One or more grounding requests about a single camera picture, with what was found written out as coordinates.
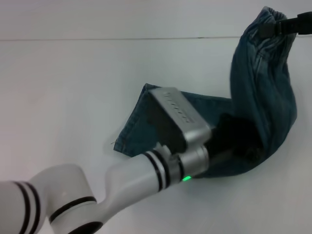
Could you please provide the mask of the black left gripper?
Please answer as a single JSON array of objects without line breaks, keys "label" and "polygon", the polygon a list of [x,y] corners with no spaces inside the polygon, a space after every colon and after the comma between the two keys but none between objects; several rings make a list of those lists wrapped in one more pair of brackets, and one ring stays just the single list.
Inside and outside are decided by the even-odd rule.
[{"label": "black left gripper", "polygon": [[261,137],[255,124],[247,119],[222,114],[206,142],[212,166],[224,164],[231,159],[247,164],[258,163],[264,154]]}]

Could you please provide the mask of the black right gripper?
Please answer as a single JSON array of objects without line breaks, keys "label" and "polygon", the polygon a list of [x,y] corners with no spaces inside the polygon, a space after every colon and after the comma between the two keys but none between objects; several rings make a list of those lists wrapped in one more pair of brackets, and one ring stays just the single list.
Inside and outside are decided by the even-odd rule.
[{"label": "black right gripper", "polygon": [[278,35],[311,35],[312,34],[312,11],[297,15],[297,18],[279,20],[275,23],[265,23],[259,26],[261,38],[274,37]]}]

